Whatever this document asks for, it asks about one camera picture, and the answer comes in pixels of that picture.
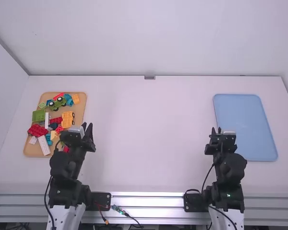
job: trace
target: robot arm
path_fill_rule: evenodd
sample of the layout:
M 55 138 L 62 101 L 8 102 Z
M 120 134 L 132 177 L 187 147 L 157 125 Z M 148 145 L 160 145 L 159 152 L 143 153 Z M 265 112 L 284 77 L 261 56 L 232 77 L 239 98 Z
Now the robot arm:
M 87 206 L 92 204 L 89 186 L 77 180 L 87 151 L 95 152 L 93 124 L 86 129 L 62 131 L 60 141 L 69 147 L 68 153 L 55 148 L 50 159 L 49 205 L 47 230 L 78 229 Z
M 239 154 L 236 134 L 212 128 L 210 142 L 205 147 L 205 155 L 213 155 L 216 182 L 203 191 L 204 201 L 208 204 L 214 230 L 243 229 L 244 197 L 241 180 L 247 161 Z

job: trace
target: small metal bracket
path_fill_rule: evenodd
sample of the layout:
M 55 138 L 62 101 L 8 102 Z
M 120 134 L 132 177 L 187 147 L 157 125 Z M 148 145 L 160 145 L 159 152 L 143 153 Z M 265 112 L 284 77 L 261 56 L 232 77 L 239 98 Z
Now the small metal bracket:
M 208 212 L 208 205 L 199 193 L 188 193 L 183 197 L 185 212 Z
M 86 208 L 87 211 L 109 211 L 111 208 L 111 193 L 95 193 L 91 192 L 91 205 Z
M 156 80 L 156 76 L 155 75 L 144 75 L 144 79 L 145 80 Z

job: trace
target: white lego brick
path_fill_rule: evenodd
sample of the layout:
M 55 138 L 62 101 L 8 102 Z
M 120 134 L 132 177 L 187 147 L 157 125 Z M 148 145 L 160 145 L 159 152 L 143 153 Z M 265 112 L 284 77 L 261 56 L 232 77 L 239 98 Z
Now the white lego brick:
M 30 139 L 30 141 L 29 141 L 29 143 L 32 144 L 32 145 L 34 145 L 34 144 L 36 143 L 36 141 L 37 141 L 37 138 L 34 137 L 34 136 L 32 136 L 31 139 Z
M 48 129 L 48 125 L 49 125 L 49 113 L 46 112 L 45 113 L 45 129 Z
M 41 147 L 41 149 L 43 151 L 44 156 L 49 155 L 50 154 L 50 149 L 49 149 L 48 143 L 46 141 L 46 137 L 45 136 L 40 136 L 37 139 L 38 139 L 40 147 Z

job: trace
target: red lego brick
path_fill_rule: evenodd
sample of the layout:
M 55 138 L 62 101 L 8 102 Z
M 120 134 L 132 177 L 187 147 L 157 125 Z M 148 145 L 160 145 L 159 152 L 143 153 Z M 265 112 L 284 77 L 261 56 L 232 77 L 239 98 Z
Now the red lego brick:
M 48 130 L 46 130 L 44 127 L 41 127 L 38 124 L 34 124 L 28 129 L 28 134 L 30 136 L 35 136 L 37 138 L 40 136 L 46 135 L 47 133 L 48 133 Z
M 63 152 L 69 152 L 69 148 L 67 146 L 64 146 Z
M 49 120 L 49 124 L 52 124 L 52 123 L 58 123 L 58 124 L 61 124 L 62 120 L 63 120 L 62 117 L 59 116 L 59 117 L 56 117 L 56 118 L 50 119 L 50 120 Z
M 61 131 L 63 131 L 64 129 L 61 126 L 58 126 L 56 128 L 56 132 L 59 134 Z
M 55 97 L 53 98 L 53 100 L 55 101 L 55 100 L 57 100 L 58 97 L 63 97 L 63 96 L 64 96 L 64 93 L 61 92 L 61 93 L 59 93 L 57 96 L 55 96 Z

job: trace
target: green lego brick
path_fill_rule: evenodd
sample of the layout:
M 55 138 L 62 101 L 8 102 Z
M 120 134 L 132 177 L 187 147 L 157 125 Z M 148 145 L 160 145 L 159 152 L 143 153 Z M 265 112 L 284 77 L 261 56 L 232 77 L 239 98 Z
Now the green lego brick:
M 32 113 L 32 122 L 40 122 L 45 120 L 45 109 L 35 110 Z
M 42 102 L 38 105 L 38 107 L 40 107 L 41 109 L 44 109 L 46 107 L 46 104 L 44 102 Z

